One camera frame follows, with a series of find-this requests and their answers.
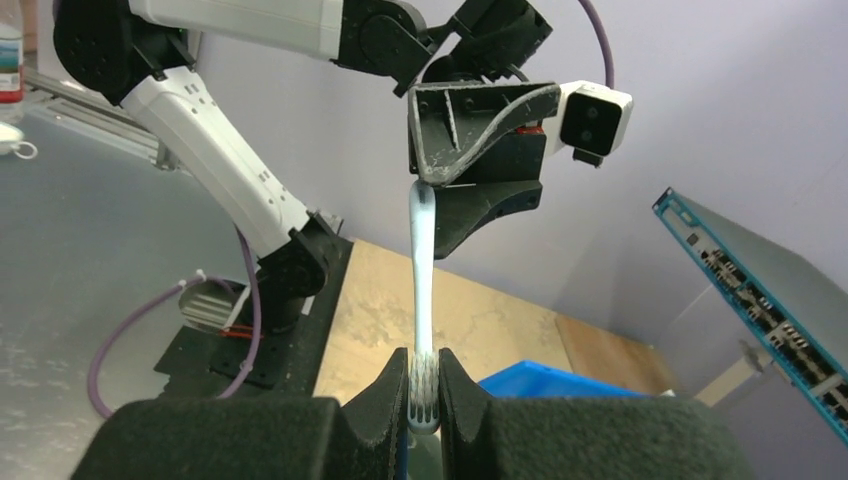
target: foam pad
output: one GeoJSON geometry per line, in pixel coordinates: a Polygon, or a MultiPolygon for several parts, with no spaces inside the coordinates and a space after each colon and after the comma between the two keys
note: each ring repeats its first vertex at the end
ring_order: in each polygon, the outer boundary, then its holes
{"type": "Polygon", "coordinates": [[[440,351],[448,479],[748,479],[729,430],[673,397],[500,399],[440,351]]]}
{"type": "Polygon", "coordinates": [[[273,394],[126,405],[72,478],[389,479],[406,468],[407,370],[399,348],[344,409],[332,398],[273,394]]]}

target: toothbrush handle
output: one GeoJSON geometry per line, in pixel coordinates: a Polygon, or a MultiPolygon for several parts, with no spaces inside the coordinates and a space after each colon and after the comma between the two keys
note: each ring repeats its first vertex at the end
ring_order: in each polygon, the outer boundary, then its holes
{"type": "Polygon", "coordinates": [[[433,255],[436,194],[421,181],[409,190],[412,274],[415,283],[415,352],[433,351],[433,255]]]}

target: blue container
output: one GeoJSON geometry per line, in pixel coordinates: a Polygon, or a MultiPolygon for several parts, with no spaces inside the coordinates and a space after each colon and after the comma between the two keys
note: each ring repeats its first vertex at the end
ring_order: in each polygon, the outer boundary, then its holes
{"type": "Polygon", "coordinates": [[[563,372],[535,362],[523,361],[480,381],[495,397],[641,397],[631,392],[563,372]]]}

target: white toothbrush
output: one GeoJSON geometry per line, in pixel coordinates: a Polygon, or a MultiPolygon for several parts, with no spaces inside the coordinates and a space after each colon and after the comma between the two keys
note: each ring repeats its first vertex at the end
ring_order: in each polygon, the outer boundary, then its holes
{"type": "Polygon", "coordinates": [[[420,180],[409,191],[409,230],[415,284],[415,355],[409,370],[409,429],[419,435],[439,428],[439,359],[433,352],[433,255],[436,194],[420,180]]]}

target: white camera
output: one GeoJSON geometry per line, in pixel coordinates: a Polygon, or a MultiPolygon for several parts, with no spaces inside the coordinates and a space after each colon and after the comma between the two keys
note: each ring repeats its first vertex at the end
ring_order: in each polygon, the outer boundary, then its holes
{"type": "Polygon", "coordinates": [[[633,97],[597,83],[560,85],[559,110],[542,123],[548,137],[545,156],[568,145],[574,159],[600,166],[624,138],[633,110],[633,97]]]}

